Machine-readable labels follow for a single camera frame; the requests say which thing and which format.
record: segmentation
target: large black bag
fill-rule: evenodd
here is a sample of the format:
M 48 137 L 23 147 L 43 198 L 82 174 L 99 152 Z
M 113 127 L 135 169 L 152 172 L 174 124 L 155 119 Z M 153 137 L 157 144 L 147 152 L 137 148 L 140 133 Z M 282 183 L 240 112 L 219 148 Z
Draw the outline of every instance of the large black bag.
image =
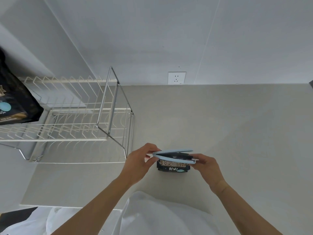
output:
M 38 121 L 44 109 L 5 64 L 0 49 L 0 125 Z

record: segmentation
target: person's left hand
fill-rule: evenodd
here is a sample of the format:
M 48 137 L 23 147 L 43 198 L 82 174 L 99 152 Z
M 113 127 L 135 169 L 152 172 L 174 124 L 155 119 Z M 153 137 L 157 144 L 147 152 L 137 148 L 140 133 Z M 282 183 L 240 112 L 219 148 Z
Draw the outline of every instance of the person's left hand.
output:
M 161 151 L 155 144 L 146 143 L 141 148 L 131 152 L 126 159 L 123 170 L 121 171 L 119 177 L 127 181 L 130 186 L 139 182 L 145 174 L 148 172 L 149 168 L 158 161 L 157 157 L 151 157 L 147 162 L 145 158 L 149 158 L 147 154 Z

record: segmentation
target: hand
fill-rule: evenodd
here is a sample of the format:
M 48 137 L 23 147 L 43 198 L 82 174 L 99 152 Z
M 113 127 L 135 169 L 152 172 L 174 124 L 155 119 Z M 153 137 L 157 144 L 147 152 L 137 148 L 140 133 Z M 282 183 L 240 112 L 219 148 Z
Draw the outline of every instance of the hand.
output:
M 123 180 L 127 181 L 130 186 L 139 182 L 149 168 L 158 161 L 157 157 L 149 157 L 147 154 L 161 151 L 156 145 L 146 143 L 143 147 L 131 152 L 126 159 L 124 167 L 119 175 Z
M 192 155 L 195 159 L 199 159 L 198 161 L 196 161 L 196 164 L 190 164 L 190 166 L 200 172 L 201 176 L 210 186 L 214 194 L 217 195 L 221 193 L 226 187 L 229 186 L 225 182 L 222 172 L 215 158 L 211 158 L 203 154 L 190 155 Z

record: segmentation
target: two-tier dish drying rack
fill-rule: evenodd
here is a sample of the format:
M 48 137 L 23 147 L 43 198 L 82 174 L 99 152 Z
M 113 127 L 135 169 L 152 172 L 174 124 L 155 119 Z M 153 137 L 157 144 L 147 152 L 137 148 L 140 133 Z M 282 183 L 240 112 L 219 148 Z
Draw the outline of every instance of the two-tier dish drying rack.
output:
M 37 163 L 125 161 L 135 116 L 112 67 L 106 79 L 21 81 L 45 110 L 39 122 L 0 126 L 0 144 Z

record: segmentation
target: person's left arm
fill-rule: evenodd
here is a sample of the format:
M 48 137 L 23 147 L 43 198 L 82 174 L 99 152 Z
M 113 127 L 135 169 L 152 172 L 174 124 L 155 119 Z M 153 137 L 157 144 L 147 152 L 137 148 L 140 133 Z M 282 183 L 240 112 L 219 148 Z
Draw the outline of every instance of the person's left arm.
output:
M 147 143 L 130 153 L 120 175 L 52 235 L 97 235 L 123 194 L 140 181 L 158 160 L 152 157 L 145 162 L 147 154 L 155 151 L 160 149 L 154 144 Z

